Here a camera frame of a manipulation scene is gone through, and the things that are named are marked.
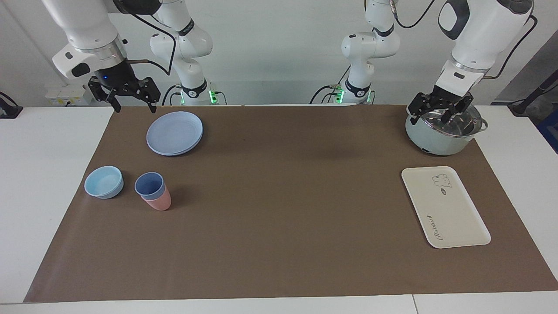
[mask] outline pot handle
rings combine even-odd
[[[481,119],[483,121],[484,128],[480,128],[479,132],[486,131],[488,129],[488,122],[485,119]]]

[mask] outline blue object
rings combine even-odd
[[[178,156],[193,149],[201,140],[203,124],[186,111],[168,113],[147,130],[147,146],[159,155]]]
[[[538,131],[558,153],[558,110],[551,113],[544,121],[537,125]]]
[[[120,170],[114,166],[103,166],[91,172],[85,179],[84,188],[87,194],[108,199],[122,191],[124,179]]]
[[[160,198],[165,192],[165,181],[159,173],[148,172],[139,176],[134,188],[143,199],[153,201]]]

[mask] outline bear illustration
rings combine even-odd
[[[434,184],[438,187],[446,187],[446,188],[452,187],[450,179],[448,179],[448,175],[446,174],[440,174],[435,177],[432,177],[432,180],[434,181]]]

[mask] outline blue cup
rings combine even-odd
[[[136,193],[144,200],[153,201],[160,198],[165,190],[163,176],[156,172],[148,172],[139,176],[134,185]]]

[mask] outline stacked cups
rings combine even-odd
[[[151,207],[165,211],[171,206],[171,195],[163,176],[156,172],[148,172],[139,176],[135,184],[136,193]]]

